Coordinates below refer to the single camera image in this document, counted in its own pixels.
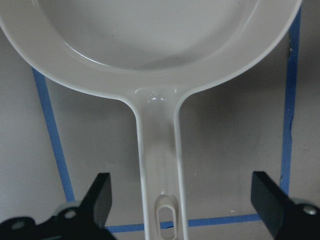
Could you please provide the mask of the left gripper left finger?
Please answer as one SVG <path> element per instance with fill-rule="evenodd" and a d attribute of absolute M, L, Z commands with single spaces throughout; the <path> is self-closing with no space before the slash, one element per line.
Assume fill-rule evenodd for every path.
<path fill-rule="evenodd" d="M 105 224 L 112 207 L 109 173 L 98 173 L 83 200 L 59 206 L 46 221 L 18 216 L 0 223 L 2 240 L 114 240 Z"/>

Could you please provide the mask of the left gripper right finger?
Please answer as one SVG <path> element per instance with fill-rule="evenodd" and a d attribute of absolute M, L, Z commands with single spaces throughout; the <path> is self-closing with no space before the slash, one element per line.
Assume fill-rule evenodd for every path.
<path fill-rule="evenodd" d="M 252 173 L 251 204 L 275 240 L 320 238 L 320 208 L 290 198 L 264 171 Z"/>

